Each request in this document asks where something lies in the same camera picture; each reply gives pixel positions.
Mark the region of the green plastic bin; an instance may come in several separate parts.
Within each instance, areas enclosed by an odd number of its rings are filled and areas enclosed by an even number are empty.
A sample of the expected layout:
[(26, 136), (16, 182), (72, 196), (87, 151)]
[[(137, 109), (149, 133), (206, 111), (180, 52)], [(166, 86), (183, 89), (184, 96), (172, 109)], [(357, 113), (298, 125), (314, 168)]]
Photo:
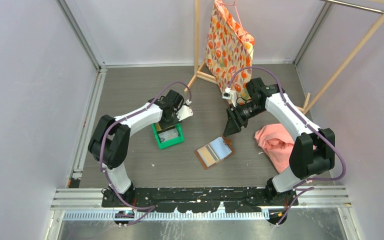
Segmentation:
[(185, 141), (183, 129), (180, 123), (162, 129), (158, 123), (151, 125), (157, 146), (160, 150), (183, 143)]

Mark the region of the brown leather card holder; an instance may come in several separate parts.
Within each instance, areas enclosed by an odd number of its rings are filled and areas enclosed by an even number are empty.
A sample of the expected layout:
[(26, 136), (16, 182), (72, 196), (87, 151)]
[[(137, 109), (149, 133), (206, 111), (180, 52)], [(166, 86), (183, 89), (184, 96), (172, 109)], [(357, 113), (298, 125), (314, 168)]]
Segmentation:
[(212, 149), (212, 151), (216, 155), (216, 159), (217, 159), (215, 164), (211, 165), (210, 167), (205, 167), (204, 163), (202, 162), (202, 160), (198, 154), (199, 148), (196, 149), (194, 151), (194, 153), (195, 153), (196, 157), (198, 158), (199, 162), (201, 163), (202, 167), (205, 170), (221, 163), (222, 161), (231, 157), (235, 153), (233, 146), (232, 146), (232, 141), (230, 139), (225, 138), (224, 136), (220, 136), (220, 137), (214, 139), (213, 141), (211, 141), (210, 143), (205, 144), (204, 146), (210, 146), (210, 148)]

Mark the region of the gold credit card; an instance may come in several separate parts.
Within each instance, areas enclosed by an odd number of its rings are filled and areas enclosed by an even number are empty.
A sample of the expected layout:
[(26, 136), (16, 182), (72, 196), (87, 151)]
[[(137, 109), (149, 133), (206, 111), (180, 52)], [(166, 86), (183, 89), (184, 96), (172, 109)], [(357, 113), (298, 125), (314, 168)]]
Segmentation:
[(217, 160), (217, 156), (209, 145), (205, 145), (197, 150), (203, 165), (207, 168), (214, 165)]

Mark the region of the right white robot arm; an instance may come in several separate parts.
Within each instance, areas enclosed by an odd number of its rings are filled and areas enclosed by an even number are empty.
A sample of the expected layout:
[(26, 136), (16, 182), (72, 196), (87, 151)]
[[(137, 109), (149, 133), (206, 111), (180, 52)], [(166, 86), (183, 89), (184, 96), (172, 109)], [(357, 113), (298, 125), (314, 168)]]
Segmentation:
[(263, 112), (271, 113), (285, 127), (293, 139), (288, 159), (289, 166), (270, 178), (265, 186), (265, 198), (271, 205), (279, 205), (302, 180), (320, 175), (335, 166), (335, 134), (309, 120), (290, 101), (277, 84), (266, 85), (260, 77), (246, 83), (250, 101), (226, 109), (227, 123), (223, 136), (241, 132), (248, 120)]

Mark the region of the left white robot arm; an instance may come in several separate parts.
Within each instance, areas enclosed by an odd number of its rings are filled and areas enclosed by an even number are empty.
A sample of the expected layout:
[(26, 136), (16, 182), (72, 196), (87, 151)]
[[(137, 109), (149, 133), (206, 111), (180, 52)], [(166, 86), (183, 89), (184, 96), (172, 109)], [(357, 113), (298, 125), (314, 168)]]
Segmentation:
[(130, 113), (116, 117), (106, 114), (99, 119), (88, 152), (108, 177), (108, 184), (115, 192), (114, 200), (121, 207), (128, 207), (134, 199), (133, 184), (124, 164), (130, 137), (152, 124), (159, 124), (164, 129), (191, 117), (191, 103), (191, 100), (185, 100), (178, 92), (170, 90), (167, 95), (150, 99)]

